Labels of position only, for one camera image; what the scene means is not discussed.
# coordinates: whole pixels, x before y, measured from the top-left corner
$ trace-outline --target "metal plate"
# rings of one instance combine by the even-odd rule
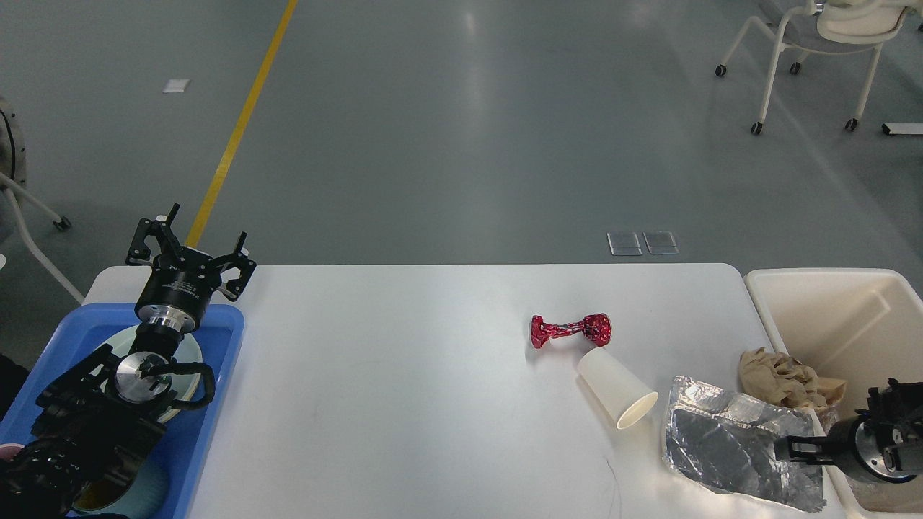
[[[189,79],[168,79],[163,93],[183,93],[189,86]]]
[[[644,233],[644,241],[651,254],[679,254],[677,239],[669,231]]]
[[[609,250],[613,256],[640,256],[641,242],[638,233],[607,233]]]

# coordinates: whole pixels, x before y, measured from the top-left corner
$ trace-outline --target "paper cup rim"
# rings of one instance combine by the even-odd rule
[[[629,405],[629,408],[618,417],[616,428],[622,430],[635,425],[635,423],[642,419],[644,415],[647,415],[647,412],[651,410],[651,407],[657,403],[657,398],[659,396],[660,393],[651,391],[636,400],[634,404]]]

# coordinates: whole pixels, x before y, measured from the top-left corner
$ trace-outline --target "white paper cup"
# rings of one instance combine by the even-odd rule
[[[583,356],[577,372],[616,422],[616,428],[631,427],[657,402],[657,392],[651,391],[605,348],[593,348]]]

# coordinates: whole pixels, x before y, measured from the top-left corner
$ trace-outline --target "crumpled foil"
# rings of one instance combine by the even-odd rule
[[[789,435],[814,436],[810,417],[689,377],[673,379],[664,460],[707,489],[819,512],[826,504],[821,468],[775,459],[775,441]]]

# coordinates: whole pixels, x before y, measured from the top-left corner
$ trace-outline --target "white table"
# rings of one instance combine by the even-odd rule
[[[149,270],[113,267],[87,302],[134,302]],[[212,303],[220,303],[215,296]],[[244,343],[190,517],[800,517],[717,495],[661,460],[674,375],[737,389],[770,347],[720,264],[260,266]],[[605,312],[607,350],[661,393],[615,431],[549,322]],[[832,487],[812,517],[843,517]]]

